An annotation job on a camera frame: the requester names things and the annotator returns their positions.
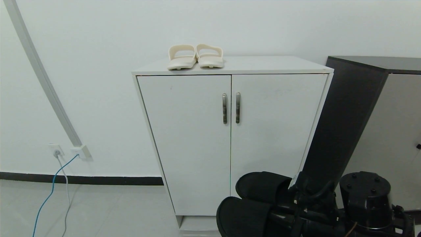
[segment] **white cabinet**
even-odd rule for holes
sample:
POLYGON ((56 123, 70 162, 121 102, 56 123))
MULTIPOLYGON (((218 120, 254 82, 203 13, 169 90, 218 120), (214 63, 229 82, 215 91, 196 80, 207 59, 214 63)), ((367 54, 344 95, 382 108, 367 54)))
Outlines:
POLYGON ((292 177, 302 169, 333 72, 296 57, 224 60, 222 69, 168 71, 165 59, 132 72, 174 213, 185 223, 214 223, 243 174, 292 177))

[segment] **floor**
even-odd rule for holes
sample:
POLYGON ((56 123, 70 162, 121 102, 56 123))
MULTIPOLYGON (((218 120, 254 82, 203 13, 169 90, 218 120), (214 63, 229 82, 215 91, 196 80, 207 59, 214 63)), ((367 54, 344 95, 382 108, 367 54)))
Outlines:
MULTIPOLYGON (((32 236, 50 183, 0 180, 0 236, 32 236)), ((177 237, 180 235, 163 186, 69 185, 73 199, 65 236, 177 237)), ((37 237, 59 237, 68 205, 66 186, 56 184, 44 205, 37 237)))

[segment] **metal handle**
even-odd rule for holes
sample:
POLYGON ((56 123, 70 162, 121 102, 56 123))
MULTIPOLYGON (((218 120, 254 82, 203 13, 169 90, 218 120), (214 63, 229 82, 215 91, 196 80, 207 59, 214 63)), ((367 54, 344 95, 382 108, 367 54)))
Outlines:
POLYGON ((241 100, 241 94, 237 92, 237 95, 235 96, 235 123, 240 123, 240 100, 241 100))
POLYGON ((225 93, 222 94, 222 121, 226 124, 226 100, 227 96, 225 93))

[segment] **black sandal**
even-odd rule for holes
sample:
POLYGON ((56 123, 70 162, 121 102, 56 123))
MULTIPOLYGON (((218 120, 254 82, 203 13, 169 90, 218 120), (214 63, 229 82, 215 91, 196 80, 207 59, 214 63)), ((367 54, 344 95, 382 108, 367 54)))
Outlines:
POLYGON ((216 212, 222 237, 288 237, 293 222, 276 205, 236 197, 224 199, 216 212))
POLYGON ((237 181, 235 190, 243 199, 291 206, 294 201, 294 193, 288 192, 291 180, 275 173, 252 172, 237 181))

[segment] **gray trim strip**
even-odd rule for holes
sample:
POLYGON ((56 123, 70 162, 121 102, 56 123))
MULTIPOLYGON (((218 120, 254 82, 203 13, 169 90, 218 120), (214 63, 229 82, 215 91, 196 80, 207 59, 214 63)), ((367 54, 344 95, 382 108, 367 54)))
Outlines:
POLYGON ((57 96, 56 91, 54 90, 54 87, 47 75, 47 72, 44 69, 41 59, 38 56, 38 53, 29 35, 28 29, 26 28, 22 18, 21 12, 19 11, 16 0, 4 0, 4 4, 6 5, 7 12, 9 13, 10 19, 12 20, 19 40, 21 41, 25 53, 28 56, 29 62, 31 63, 32 68, 34 69, 34 72, 37 75, 38 80, 40 81, 40 84, 45 92, 45 95, 50 101, 50 104, 53 107, 61 125, 66 131, 70 141, 73 143, 73 146, 81 146, 82 142, 80 141, 75 129, 73 128, 69 117, 67 117, 67 114, 60 103, 59 97, 57 96))

